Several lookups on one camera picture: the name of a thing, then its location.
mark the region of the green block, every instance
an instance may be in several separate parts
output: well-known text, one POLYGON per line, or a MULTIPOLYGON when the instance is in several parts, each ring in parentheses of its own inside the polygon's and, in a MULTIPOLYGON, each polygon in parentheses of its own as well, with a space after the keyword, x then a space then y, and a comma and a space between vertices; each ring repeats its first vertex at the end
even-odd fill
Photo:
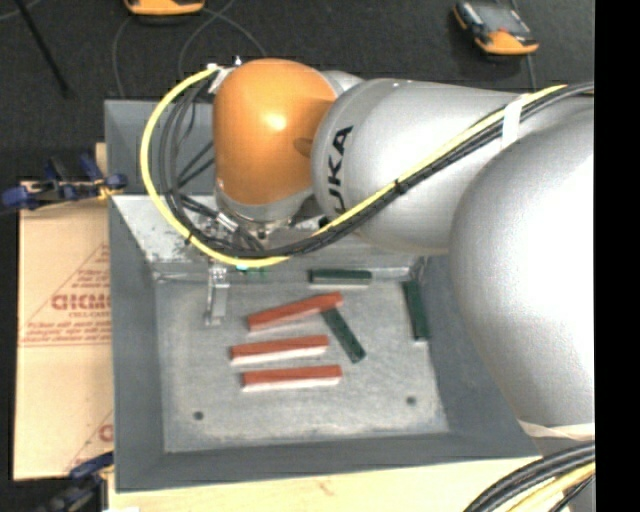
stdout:
POLYGON ((420 294, 420 285, 417 281, 404 281, 402 283, 404 295, 407 300, 407 308, 411 318, 413 337, 416 340, 427 340, 431 337, 431 330, 427 322, 427 314, 420 294))
POLYGON ((344 318, 342 318, 340 312, 337 309, 330 309, 322 313, 322 316, 331 328, 331 332, 338 338, 340 345, 342 345, 351 362, 358 363, 362 361, 367 353, 364 351, 364 348, 362 348, 362 345, 360 345, 358 338, 351 332, 351 329, 344 318))
POLYGON ((313 284, 366 286, 372 279, 373 274, 368 270, 318 268, 309 271, 309 281, 313 284))

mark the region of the black cable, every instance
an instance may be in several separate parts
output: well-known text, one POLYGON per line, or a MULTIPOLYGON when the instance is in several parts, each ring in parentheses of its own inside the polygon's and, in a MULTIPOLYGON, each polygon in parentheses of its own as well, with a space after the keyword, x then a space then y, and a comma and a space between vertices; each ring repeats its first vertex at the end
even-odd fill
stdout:
MULTIPOLYGON (((35 7, 36 5, 38 5, 42 0, 33 0, 33 2, 30 2, 27 4, 27 9, 32 9, 33 7, 35 7)), ((11 18, 15 18, 16 16, 20 16, 20 10, 19 9, 15 9, 13 11, 9 11, 5 14, 0 14, 0 21, 5 21, 11 18)))
POLYGON ((186 140, 186 138, 189 135, 191 135, 191 130, 193 130, 193 126, 195 125, 195 122, 196 122, 196 102, 194 101, 191 104, 191 118, 189 119, 189 124, 187 125, 187 128, 180 136, 180 140, 178 141, 178 147, 181 147, 183 142, 186 140))
POLYGON ((493 511, 525 490, 594 460, 595 442, 585 443, 542 457, 517 469, 485 489, 464 512, 493 511))
MULTIPOLYGON (((189 196, 184 196, 183 198, 183 200, 185 201, 184 207, 186 209, 204 217, 211 218, 208 214, 202 211, 201 206, 203 205, 201 205, 200 203, 198 203, 198 206, 192 205, 192 203, 189 201, 190 199, 191 198, 189 196)), ((228 250, 237 250, 239 247, 241 247, 240 245, 234 244, 233 240, 230 241, 228 239, 216 237, 214 235, 206 235, 206 238, 209 243, 215 243, 217 250, 221 250, 222 248, 226 248, 228 250)))
POLYGON ((187 174, 187 172, 189 172, 189 170, 191 170, 191 168, 193 168, 193 166, 198 163, 198 160, 200 160, 211 148, 213 148, 213 142, 207 142, 202 147, 202 149, 198 151, 191 160, 189 160, 189 163, 184 166, 182 171, 180 171, 180 174, 178 174, 178 179, 183 179, 185 177, 185 174, 187 174))
MULTIPOLYGON (((537 112, 540 108, 549 106, 555 103, 556 101, 559 101, 560 99, 564 99, 567 96, 577 94, 582 88, 584 88, 585 90, 590 90, 592 89, 592 87, 593 87, 592 84, 587 84, 584 86, 573 86, 568 88, 569 90, 566 90, 567 88, 565 88, 561 91, 561 93, 555 93, 555 95, 547 96, 545 101, 540 100, 537 103, 534 103, 525 107, 525 109, 523 109, 522 117, 525 118, 528 115, 532 115, 533 113, 537 112)), ((423 169, 422 171, 414 175, 412 178, 407 180, 406 186, 408 188, 415 186, 417 183, 432 176, 436 172, 448 167, 454 161, 474 151, 480 145, 486 144, 489 140, 492 140, 493 138, 497 138, 501 133, 501 126, 502 126, 501 121, 494 123, 494 125, 492 127, 489 127, 489 129, 486 129, 482 133, 476 135, 467 143, 462 144, 461 146, 456 148, 456 150, 452 151, 449 155, 446 155, 445 157, 439 159, 438 161, 434 162, 431 166, 428 166, 428 168, 423 169)), ((230 255, 245 257, 245 258, 252 258, 252 257, 262 258, 262 257, 279 256, 279 255, 306 254, 308 252, 318 250, 326 245, 329 245, 330 243, 333 243, 339 240, 346 234, 352 232, 361 224, 369 220, 369 218, 373 217, 373 215, 377 214, 381 208, 389 204, 398 195, 400 195, 400 192, 397 189, 393 189, 392 191, 388 192, 387 194, 379 198, 375 203, 373 203, 372 205, 370 205, 369 207, 367 207, 366 209, 364 209, 363 211, 355 215, 353 218, 349 219, 348 221, 346 221, 345 223, 339 226, 331 228, 330 230, 322 233, 321 235, 307 238, 305 240, 295 242, 293 244, 289 244, 284 247, 278 247, 272 250, 264 251, 257 255, 251 254, 250 252, 247 252, 247 251, 243 251, 241 253, 233 253, 230 255)))
POLYGON ((62 75, 62 72, 60 71, 58 64, 56 63, 55 59, 53 58, 53 55, 51 54, 51 51, 49 50, 49 47, 47 46, 47 43, 45 43, 42 37, 42 34, 40 34, 38 27, 36 26, 35 22, 33 21, 33 18, 31 17, 31 13, 29 12, 29 9, 27 8, 27 6, 24 4, 22 0, 13 0, 13 2, 18 7, 18 11, 22 15, 22 19, 27 24, 27 27, 29 27, 29 30, 31 31, 31 35, 36 40, 36 44, 40 49, 40 53, 42 54, 42 56, 44 57, 44 60, 49 65, 49 69, 51 69, 53 76, 58 82, 58 88, 60 89, 60 93, 64 98, 67 98, 67 99, 74 98, 75 93, 73 92, 73 89, 71 89, 71 87, 65 80, 64 76, 62 75))
POLYGON ((595 482, 595 479, 596 479, 596 475, 593 474, 583 482, 580 482, 579 484, 571 487, 571 489, 569 489, 565 493, 564 498, 562 498, 558 503, 556 503, 553 506, 553 508, 549 510, 549 512, 560 512, 564 507, 566 507, 569 503, 571 503, 571 501, 573 501, 578 496, 578 494, 584 491, 589 486, 589 484, 591 484, 592 482, 595 482))
MULTIPOLYGON (((208 217, 211 220, 214 220, 214 221, 218 220, 220 212, 216 210, 212 210, 208 206, 203 205, 202 203, 196 201, 195 199, 187 195, 181 194, 180 198, 185 203, 184 206, 186 208, 191 209, 191 211, 194 211, 205 217, 208 217)), ((237 234, 240 238, 242 238, 250 248, 254 250, 264 249, 264 247, 262 246, 262 243, 256 237, 254 237, 251 233, 249 233, 249 231, 247 231, 246 229, 243 229, 241 226, 238 226, 238 229, 234 231, 234 234, 237 234)))
POLYGON ((187 183, 189 183, 192 179, 198 177, 200 174, 202 174, 204 171, 206 171, 207 169, 209 169, 211 167, 211 165, 213 164, 213 162, 215 161, 215 158, 209 158, 209 160, 207 160, 205 163, 203 163, 202 165, 200 165, 199 167, 197 167, 191 174, 189 174, 188 176, 184 176, 183 178, 180 178, 180 176, 178 176, 178 188, 182 188, 184 187, 187 183))
MULTIPOLYGON (((178 102, 174 105, 174 108, 169 113, 166 124, 160 136, 160 180, 162 183, 162 188, 164 190, 165 199, 167 200, 167 204, 174 216, 178 218, 194 236, 197 236, 199 239, 201 239, 203 243, 207 243, 212 248, 212 244, 214 244, 216 250, 222 251, 224 248, 228 249, 230 247, 227 241, 203 233, 202 230, 198 229, 191 222, 191 219, 188 217, 185 211, 184 197, 186 196, 179 193, 179 189, 181 187, 180 182, 178 181, 178 177, 176 176, 177 158, 181 142, 177 139, 177 134, 181 130, 186 115, 186 110, 193 104, 195 99, 206 86, 207 83, 204 82, 199 87, 188 91, 178 100, 178 102)), ((195 172, 199 173, 201 172, 201 170, 197 169, 196 171, 194 171, 194 173, 195 172)), ((204 205, 200 205, 199 203, 198 205, 201 209, 206 208, 204 205)), ((263 250, 262 244, 260 244, 260 242, 242 226, 238 226, 236 228, 236 231, 238 231, 240 237, 246 242, 247 246, 252 251, 263 250)), ((231 247, 235 251, 243 250, 242 246, 231 245, 231 247)))

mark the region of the wire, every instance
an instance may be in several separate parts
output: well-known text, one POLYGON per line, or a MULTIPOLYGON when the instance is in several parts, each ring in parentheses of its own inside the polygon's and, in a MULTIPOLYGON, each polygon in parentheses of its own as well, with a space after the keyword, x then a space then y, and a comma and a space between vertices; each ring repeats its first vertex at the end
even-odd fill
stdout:
MULTIPOLYGON (((563 97, 570 96, 576 93, 577 91, 583 90, 583 88, 585 87, 586 89, 590 89, 592 86, 591 85, 582 86, 582 87, 572 86, 571 88, 566 88, 564 91, 561 91, 560 93, 556 93, 553 96, 545 97, 544 102, 538 102, 536 104, 526 106, 523 109, 522 120, 532 115, 540 108, 549 106, 555 103, 556 101, 558 101, 559 99, 562 99, 563 97)), ((485 120, 488 121, 491 118, 492 118, 492 115, 487 116, 485 120)), ((374 202, 367 205, 360 212, 355 213, 354 212, 355 208, 350 210, 350 212, 354 213, 353 215, 354 219, 349 219, 348 224, 345 224, 343 222, 342 225, 339 225, 338 227, 336 227, 336 229, 334 229, 333 232, 327 233, 326 236, 318 235, 318 233, 320 233, 320 231, 318 231, 311 237, 311 238, 315 238, 315 240, 307 239, 307 240, 303 240, 302 242, 298 242, 297 244, 287 246, 286 250, 290 251, 287 254, 304 254, 307 252, 311 252, 313 250, 317 250, 321 247, 324 247, 329 243, 335 242, 342 236, 345 236, 349 232, 353 231, 355 228, 359 227, 366 220, 373 217, 373 215, 377 214, 381 208, 389 204, 392 200, 394 200, 396 197, 401 195, 404 191, 417 185, 418 183, 432 176, 436 172, 439 172, 440 170, 446 168, 448 165, 450 165, 454 161, 462 158, 466 154, 469 154, 470 152, 474 151, 481 145, 486 144, 490 140, 493 140, 493 138, 498 136, 500 133, 501 133, 501 122, 493 123, 490 127, 483 129, 482 132, 480 132, 480 134, 471 137, 468 141, 460 144, 454 150, 447 153, 442 158, 437 159, 431 165, 411 174, 411 176, 408 179, 402 182, 400 182, 400 179, 396 180, 396 182, 391 184, 394 186, 389 188, 387 192, 384 193, 383 195, 379 196, 378 198, 374 198, 372 196, 371 199, 374 199, 374 202)), ((280 247, 271 252, 267 251, 267 254, 263 254, 260 256, 283 254, 282 253, 283 250, 284 249, 280 247)))
POLYGON ((191 135, 191 130, 193 130, 193 125, 196 121, 196 102, 191 103, 191 119, 189 119, 189 124, 187 125, 187 129, 180 136, 180 140, 178 141, 178 147, 182 146, 182 143, 185 139, 191 135))
MULTIPOLYGON (((36 5, 38 5, 42 0, 33 0, 33 2, 27 4, 27 9, 32 9, 36 5)), ((15 18, 16 16, 20 16, 20 9, 15 9, 6 14, 0 15, 0 21, 5 21, 11 18, 15 18)))
POLYGON ((196 170, 193 171, 191 174, 189 174, 188 176, 185 176, 182 179, 179 179, 178 180, 178 188, 184 187, 192 179, 196 178, 197 176, 202 174, 204 171, 209 169, 211 167, 211 165, 213 164, 213 162, 215 162, 215 158, 209 158, 209 160, 207 160, 205 163, 203 163, 202 165, 197 167, 196 170))
POLYGON ((182 70, 182 63, 184 61, 184 56, 187 53, 187 49, 189 48, 189 46, 191 46, 191 43, 194 41, 194 39, 196 37, 198 37, 198 35, 200 35, 200 33, 206 29, 209 25, 211 25, 216 19, 220 18, 226 11, 228 11, 231 6, 233 6, 233 4, 236 2, 236 0, 229 0, 229 2, 227 2, 225 4, 225 6, 220 9, 217 12, 211 11, 210 9, 205 8, 205 12, 207 12, 207 14, 211 14, 213 13, 213 17, 208 19, 207 21, 205 21, 202 25, 200 25, 190 36, 189 39, 186 40, 186 42, 184 43, 184 45, 182 46, 182 49, 180 50, 180 56, 178 57, 178 77, 180 78, 180 80, 182 80, 182 78, 184 77, 184 72, 182 70))
MULTIPOLYGON (((518 14, 518 16, 520 15, 520 8, 518 7, 516 0, 511 0, 511 8, 518 14)), ((526 60, 527 71, 529 73, 529 83, 531 84, 531 90, 535 92, 538 90, 538 84, 536 80, 536 73, 533 67, 533 56, 531 54, 527 54, 526 60)))
MULTIPOLYGON (((197 233, 199 236, 206 238, 207 242, 214 242, 216 244, 216 248, 222 248, 219 244, 220 239, 216 237, 211 237, 209 235, 204 235, 201 230, 199 230, 189 219, 185 212, 185 205, 183 204, 184 195, 180 193, 176 193, 180 190, 181 185, 178 180, 178 176, 176 176, 176 167, 177 167, 177 159, 178 153, 180 151, 180 146, 182 144, 183 139, 177 139, 177 134, 180 132, 182 128, 182 124, 184 122, 184 118, 187 112, 187 109, 190 105, 194 104, 195 99, 198 97, 200 92, 204 90, 207 86, 206 82, 203 82, 197 88, 189 91, 183 98, 181 98, 178 104, 174 107, 174 109, 169 114, 169 118, 167 119, 165 129, 162 131, 162 135, 160 138, 160 179, 162 181, 163 188, 165 190, 165 199, 167 200, 167 204, 171 209, 171 212, 174 216, 176 216, 179 221, 185 225, 189 231, 193 233, 197 233), (165 176, 165 168, 169 171, 170 183, 167 184, 166 176, 165 176)), ((200 174, 204 169, 207 168, 207 164, 201 166, 196 169, 189 175, 186 179, 193 179, 195 176, 200 174)), ((217 212, 213 212, 213 220, 218 220, 219 215, 217 212)), ((228 225, 226 227, 227 231, 230 231, 234 236, 234 239, 243 240, 246 245, 251 249, 251 251, 262 251, 264 248, 260 244, 260 242, 249 233, 242 225, 235 223, 235 225, 228 225)), ((232 247, 234 251, 241 251, 243 247, 239 244, 236 244, 235 247, 232 247)))
MULTIPOLYGON (((187 195, 181 194, 180 198, 182 201, 184 201, 185 208, 188 208, 193 212, 199 213, 200 215, 203 215, 213 221, 217 221, 219 219, 220 212, 212 210, 208 206, 205 206, 202 203, 199 203, 198 201, 196 201, 195 199, 187 195)), ((251 233, 249 233, 249 231, 247 231, 246 229, 243 229, 241 226, 238 226, 238 229, 236 229, 232 234, 234 236, 241 238, 249 247, 251 247, 254 250, 263 249, 260 241, 256 237, 254 237, 251 233)))
MULTIPOLYGON (((544 91, 540 91, 538 93, 531 94, 531 95, 529 95, 527 97, 527 99, 525 100, 524 104, 525 105, 531 104, 532 102, 534 102, 534 101, 536 101, 536 100, 538 100, 540 98, 543 98, 544 96, 546 96, 548 94, 554 93, 557 90, 562 89, 563 87, 566 87, 566 86, 565 85, 558 85, 558 86, 554 86, 554 87, 550 87, 548 89, 545 89, 544 91)), ((438 159, 443 158, 447 153, 449 153, 450 151, 455 150, 462 143, 464 143, 464 142, 466 142, 468 140, 471 140, 471 138, 473 136, 481 133, 483 130, 489 128, 491 125, 494 125, 494 124, 500 122, 503 117, 504 117, 504 109, 500 109, 500 110, 494 112, 493 114, 490 114, 490 115, 486 116, 484 119, 480 120, 479 122, 477 122, 476 124, 471 126, 469 129, 467 129, 466 131, 461 133, 460 135, 454 137, 453 139, 449 140, 448 142, 446 142, 445 144, 440 146, 438 149, 436 149, 433 153, 431 153, 425 159, 420 160, 418 163, 414 164, 407 171, 405 171, 403 174, 401 174, 400 177, 397 178, 394 182, 389 183, 387 186, 381 188, 380 190, 378 190, 378 192, 376 192, 375 194, 369 196, 367 199, 362 201, 360 204, 356 205, 355 207, 351 208, 347 212, 343 213, 338 218, 336 218, 333 221, 329 222, 326 226, 324 226, 322 229, 320 229, 319 232, 321 233, 323 231, 327 231, 329 228, 337 226, 337 225, 345 222, 346 220, 350 219, 351 217, 354 217, 357 213, 363 211, 366 207, 368 207, 369 205, 373 204, 377 199, 382 197, 384 194, 386 194, 387 192, 393 190, 397 185, 402 184, 403 182, 405 182, 409 178, 411 178, 413 175, 415 175, 417 172, 419 172, 421 169, 423 169, 423 168, 435 163, 438 159)))
MULTIPOLYGON (((204 8, 204 12, 206 12, 208 14, 211 14, 211 15, 215 15, 216 14, 215 11, 212 11, 211 9, 207 9, 206 7, 204 8)), ((258 51, 260 52, 260 55, 262 55, 263 57, 267 56, 267 50, 264 49, 264 46, 262 46, 260 44, 260 42, 255 37, 253 37, 251 32, 249 32, 246 28, 244 28, 242 25, 236 23, 231 18, 229 18, 227 16, 224 16, 223 14, 219 14, 218 13, 218 18, 220 18, 225 23, 231 25, 233 28, 238 30, 243 36, 245 36, 249 41, 251 41, 254 44, 254 46, 258 49, 258 51)))
POLYGON ((178 174, 178 179, 182 179, 184 178, 184 176, 187 174, 187 172, 189 172, 189 170, 198 163, 198 160, 200 160, 206 153, 207 151, 209 151, 210 149, 213 148, 213 142, 207 142, 200 151, 198 151, 198 153, 195 154, 195 156, 189 161, 189 163, 184 167, 184 169, 182 169, 182 171, 180 172, 180 174, 178 174))
POLYGON ((571 503, 571 501, 573 501, 573 499, 575 499, 578 496, 578 494, 584 491, 589 486, 589 484, 595 482, 595 480, 596 480, 596 474, 593 473, 593 475, 591 475, 589 478, 586 478, 583 482, 577 485, 574 485, 573 487, 568 489, 564 497, 558 503, 556 503, 551 509, 549 509, 549 512, 560 512, 564 507, 566 507, 569 503, 571 503))
POLYGON ((111 43, 111 66, 113 67, 113 76, 116 79, 116 87, 118 88, 118 94, 121 98, 126 98, 124 93, 124 87, 122 87, 122 80, 120 79, 120 70, 118 69, 118 44, 120 43, 120 39, 122 38, 122 34, 124 29, 127 27, 133 17, 129 16, 126 20, 122 22, 116 35, 113 38, 113 42, 111 43))
POLYGON ((484 490, 464 512, 491 512, 550 478, 595 462, 595 442, 542 457, 501 478, 484 490))
POLYGON ((531 512, 536 510, 542 503, 553 498, 556 494, 571 489, 589 479, 596 472, 596 463, 591 462, 585 466, 561 476, 540 489, 525 496, 522 500, 511 507, 507 512, 531 512))

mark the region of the gray work surface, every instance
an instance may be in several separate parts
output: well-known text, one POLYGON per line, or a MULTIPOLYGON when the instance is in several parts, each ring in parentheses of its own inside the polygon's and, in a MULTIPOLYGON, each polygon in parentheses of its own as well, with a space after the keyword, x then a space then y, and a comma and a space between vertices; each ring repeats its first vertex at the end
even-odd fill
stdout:
MULTIPOLYGON (((110 169, 127 172, 130 165, 134 184, 110 206, 119 490, 537 453, 467 337, 446 256, 392 254, 352 235, 266 271, 230 269, 226 315, 205 326, 207 260, 185 247, 134 174, 131 141, 136 119, 148 112, 145 102, 107 108, 108 158, 117 164, 110 169), (308 270, 327 266, 369 269, 374 278, 363 288, 311 286, 308 270), (421 285, 428 341, 412 339, 401 286, 411 277, 421 285), (319 315, 256 333, 247 328, 249 313, 334 290, 343 293, 340 311, 367 351, 359 363, 349 361, 319 315), (242 392, 231 345, 305 334, 327 334, 328 351, 251 368, 339 363, 337 385, 242 392)), ((196 138, 206 139, 199 130, 208 114, 196 116, 196 138)))

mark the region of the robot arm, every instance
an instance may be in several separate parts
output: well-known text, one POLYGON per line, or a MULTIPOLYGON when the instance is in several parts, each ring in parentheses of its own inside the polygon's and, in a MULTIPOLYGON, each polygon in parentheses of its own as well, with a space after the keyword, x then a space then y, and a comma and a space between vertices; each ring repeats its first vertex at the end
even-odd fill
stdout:
POLYGON ((263 246, 181 233, 231 265, 283 263, 347 228, 386 250, 448 253, 476 348, 540 451, 594 439, 592 89, 520 98, 244 64, 214 100, 215 195, 263 246), (328 224, 269 247, 308 200, 328 224))

